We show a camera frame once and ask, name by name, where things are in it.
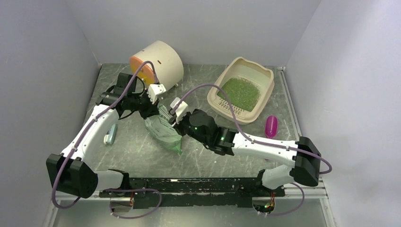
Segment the green cat litter bag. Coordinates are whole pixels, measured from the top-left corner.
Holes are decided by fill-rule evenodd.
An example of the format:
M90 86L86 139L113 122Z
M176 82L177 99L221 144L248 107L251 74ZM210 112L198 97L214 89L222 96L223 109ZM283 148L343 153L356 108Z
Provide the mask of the green cat litter bag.
M162 144L164 148L182 154L182 136L168 122L170 115L164 105L158 106L159 115L154 115L145 120L145 127L149 133Z

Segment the beige litter box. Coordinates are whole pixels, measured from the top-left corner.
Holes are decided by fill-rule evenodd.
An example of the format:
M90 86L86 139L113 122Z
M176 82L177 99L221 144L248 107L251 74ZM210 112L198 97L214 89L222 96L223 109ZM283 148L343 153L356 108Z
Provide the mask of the beige litter box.
M239 124L254 122L274 88L274 72L243 57L235 58L216 80L227 94Z

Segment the magenta litter scoop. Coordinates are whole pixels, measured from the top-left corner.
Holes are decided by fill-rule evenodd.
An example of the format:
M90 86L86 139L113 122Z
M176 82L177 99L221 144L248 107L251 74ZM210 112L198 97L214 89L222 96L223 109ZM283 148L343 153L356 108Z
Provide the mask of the magenta litter scoop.
M274 138L278 133L278 119L271 115L267 118L265 124L265 135L268 139Z

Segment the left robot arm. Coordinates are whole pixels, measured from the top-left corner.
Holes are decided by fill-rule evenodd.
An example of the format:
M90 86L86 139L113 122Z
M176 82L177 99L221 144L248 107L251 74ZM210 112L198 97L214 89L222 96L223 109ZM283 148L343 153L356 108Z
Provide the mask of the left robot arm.
M129 194L132 187L127 172L116 169L95 172L91 161L98 145L111 135L124 111L139 112L143 119L159 113L158 97L166 92L165 86L151 84L136 92L138 81L138 77L120 73L116 85L97 98L90 118L74 140L59 155L49 155L46 167L53 193L89 198L96 191L112 189L120 197Z

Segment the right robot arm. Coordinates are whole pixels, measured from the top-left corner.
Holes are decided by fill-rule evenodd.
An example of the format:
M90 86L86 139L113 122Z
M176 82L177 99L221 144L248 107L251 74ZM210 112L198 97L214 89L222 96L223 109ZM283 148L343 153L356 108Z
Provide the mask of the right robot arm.
M260 172L255 190L261 196L293 182L309 187L318 185L321 154L308 137L280 141L244 136L236 129L218 126L213 117L200 109L187 112L180 120L173 116L169 123L179 135L197 140L215 154L253 156L279 163L276 168Z

